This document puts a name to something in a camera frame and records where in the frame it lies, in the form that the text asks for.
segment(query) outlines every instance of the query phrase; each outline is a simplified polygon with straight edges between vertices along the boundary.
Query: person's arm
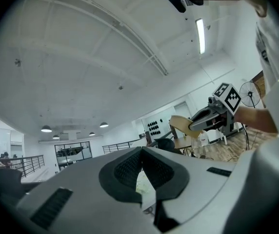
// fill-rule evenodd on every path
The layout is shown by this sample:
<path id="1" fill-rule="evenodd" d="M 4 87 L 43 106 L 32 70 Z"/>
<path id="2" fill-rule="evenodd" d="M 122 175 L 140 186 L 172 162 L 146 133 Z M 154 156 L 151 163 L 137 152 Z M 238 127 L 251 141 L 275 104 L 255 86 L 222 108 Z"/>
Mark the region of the person's arm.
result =
<path id="1" fill-rule="evenodd" d="M 240 122 L 267 133 L 277 133 L 275 123 L 267 109 L 240 106 L 235 113 L 234 122 Z"/>

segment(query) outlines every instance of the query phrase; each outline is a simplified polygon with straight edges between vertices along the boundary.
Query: white shirt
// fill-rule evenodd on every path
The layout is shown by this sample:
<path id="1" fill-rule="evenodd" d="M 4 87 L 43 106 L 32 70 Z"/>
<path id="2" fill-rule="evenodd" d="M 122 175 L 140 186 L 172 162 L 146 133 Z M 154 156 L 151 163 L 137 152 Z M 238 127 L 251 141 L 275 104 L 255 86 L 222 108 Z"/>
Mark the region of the white shirt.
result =
<path id="1" fill-rule="evenodd" d="M 268 93 L 279 80 L 279 18 L 268 5 L 267 15 L 257 23 L 257 49 L 263 67 L 265 89 Z"/>

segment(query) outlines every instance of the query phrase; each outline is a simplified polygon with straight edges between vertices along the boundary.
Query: black chair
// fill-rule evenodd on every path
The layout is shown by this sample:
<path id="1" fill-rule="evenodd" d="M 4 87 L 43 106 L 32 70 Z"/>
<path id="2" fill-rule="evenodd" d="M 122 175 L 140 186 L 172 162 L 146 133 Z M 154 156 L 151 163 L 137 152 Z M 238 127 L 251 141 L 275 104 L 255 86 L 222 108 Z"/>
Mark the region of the black chair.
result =
<path id="1" fill-rule="evenodd" d="M 25 195 L 21 184 L 22 172 L 13 169 L 0 169 L 0 200 L 9 205 L 16 205 Z"/>

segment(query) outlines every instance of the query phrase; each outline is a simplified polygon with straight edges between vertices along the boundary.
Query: fluorescent light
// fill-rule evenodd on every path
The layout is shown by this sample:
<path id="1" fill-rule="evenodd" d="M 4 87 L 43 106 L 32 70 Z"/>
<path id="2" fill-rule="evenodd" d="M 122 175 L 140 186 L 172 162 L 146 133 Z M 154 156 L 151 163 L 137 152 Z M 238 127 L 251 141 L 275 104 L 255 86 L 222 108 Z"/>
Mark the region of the fluorescent light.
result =
<path id="1" fill-rule="evenodd" d="M 109 125 L 106 122 L 103 122 L 100 127 L 108 127 Z"/>
<path id="2" fill-rule="evenodd" d="M 197 30 L 198 30 L 198 39 L 199 39 L 199 52 L 203 54 L 205 51 L 205 38 L 204 38 L 204 25 L 203 20 L 196 20 Z"/>
<path id="3" fill-rule="evenodd" d="M 42 127 L 41 131 L 45 133 L 50 133 L 52 132 L 52 129 L 48 125 L 45 125 Z"/>

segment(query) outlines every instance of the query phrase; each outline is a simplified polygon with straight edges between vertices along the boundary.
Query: table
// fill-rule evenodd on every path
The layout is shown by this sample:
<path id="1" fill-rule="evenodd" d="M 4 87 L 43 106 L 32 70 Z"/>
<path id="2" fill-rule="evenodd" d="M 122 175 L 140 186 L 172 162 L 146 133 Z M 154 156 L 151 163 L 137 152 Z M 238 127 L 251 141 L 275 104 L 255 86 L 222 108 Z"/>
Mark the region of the table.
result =
<path id="1" fill-rule="evenodd" d="M 173 142 L 174 142 L 174 148 L 178 150 L 182 150 L 183 154 L 185 154 L 186 152 L 187 155 L 189 156 L 188 151 L 191 154 L 194 153 L 192 148 L 192 138 L 190 136 L 174 139 Z"/>

